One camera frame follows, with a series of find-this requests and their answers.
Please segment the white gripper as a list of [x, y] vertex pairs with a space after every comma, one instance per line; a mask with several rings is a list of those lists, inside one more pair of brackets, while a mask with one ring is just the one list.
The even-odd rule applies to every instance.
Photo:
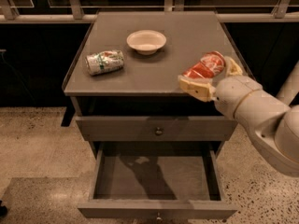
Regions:
[[224, 57], [225, 75], [217, 87], [212, 85], [211, 78], [178, 77], [180, 88], [190, 96], [202, 102], [211, 102], [215, 99], [216, 109], [227, 119], [233, 119], [237, 107], [253, 91], [260, 91], [263, 86], [243, 75], [243, 70], [236, 61]]

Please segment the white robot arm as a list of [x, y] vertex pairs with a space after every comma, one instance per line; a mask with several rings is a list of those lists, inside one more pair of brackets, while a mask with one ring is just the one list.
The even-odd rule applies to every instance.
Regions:
[[178, 76], [192, 97], [214, 103], [227, 119], [239, 123], [261, 156], [276, 170], [299, 176], [298, 107], [290, 107], [242, 74], [234, 59], [211, 58]]

